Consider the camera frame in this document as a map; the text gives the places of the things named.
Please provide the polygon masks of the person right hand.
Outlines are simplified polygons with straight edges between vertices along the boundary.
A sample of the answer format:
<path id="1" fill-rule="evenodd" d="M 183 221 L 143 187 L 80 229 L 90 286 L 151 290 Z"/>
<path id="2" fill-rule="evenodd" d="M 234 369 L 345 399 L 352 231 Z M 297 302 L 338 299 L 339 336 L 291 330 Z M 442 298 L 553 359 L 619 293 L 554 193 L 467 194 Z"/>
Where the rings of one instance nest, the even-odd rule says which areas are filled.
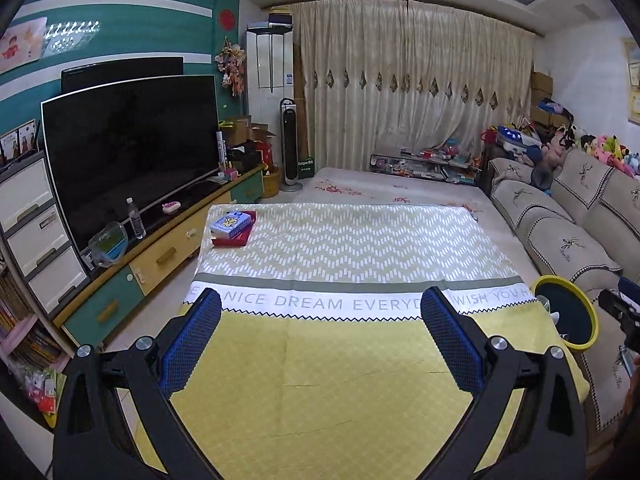
<path id="1" fill-rule="evenodd" d="M 626 415 L 631 414 L 632 410 L 634 409 L 634 404 L 636 404 L 636 401 L 634 400 L 634 398 L 636 397 L 636 390 L 639 388 L 639 380 L 640 380 L 640 356 L 636 356 L 634 358 L 634 374 L 632 374 L 630 378 L 630 386 L 625 398 L 624 413 Z"/>

